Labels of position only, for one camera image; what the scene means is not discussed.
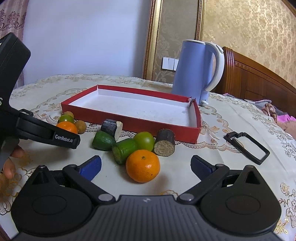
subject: light switch panel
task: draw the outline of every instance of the light switch panel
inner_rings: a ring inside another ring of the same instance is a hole
[[[176,69],[177,69],[178,62],[179,62],[179,60],[178,60],[178,59],[175,59],[175,63],[174,63],[174,70],[175,70],[175,71],[176,71]]]
[[[169,70],[174,70],[174,64],[175,64],[175,59],[174,58],[169,58],[168,59],[168,69]]]
[[[167,57],[163,57],[163,69],[168,69],[168,59]]]

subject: blue electric kettle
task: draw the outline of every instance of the blue electric kettle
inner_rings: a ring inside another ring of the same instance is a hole
[[[213,53],[216,58],[214,76]],[[219,83],[224,70],[223,49],[211,42],[183,41],[176,69],[172,94],[196,99],[199,105],[208,104],[209,91]]]

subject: human hand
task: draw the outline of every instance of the human hand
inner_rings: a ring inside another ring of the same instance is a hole
[[[11,153],[12,157],[21,158],[25,154],[25,151],[17,146]],[[12,179],[15,176],[15,165],[10,158],[6,160],[3,166],[3,174],[7,179]]]
[[[12,157],[20,158],[24,156],[24,150],[17,146],[11,153]],[[10,158],[6,160],[3,166],[3,171],[0,173],[0,195],[8,188],[9,180],[15,176],[15,165]]]

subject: wallpaper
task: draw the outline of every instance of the wallpaper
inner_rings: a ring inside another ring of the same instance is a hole
[[[179,58],[182,42],[194,39],[197,0],[163,0],[152,80],[172,83],[175,71],[162,70],[163,57]]]
[[[163,0],[153,80],[173,82],[162,57],[179,58],[196,17],[197,0]],[[296,17],[281,0],[206,0],[203,41],[230,47],[296,87]]]
[[[203,41],[227,46],[296,87],[296,17],[282,0],[207,0]]]

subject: white wall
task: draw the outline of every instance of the white wall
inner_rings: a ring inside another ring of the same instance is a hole
[[[29,0],[25,84],[55,74],[142,76],[151,0]]]

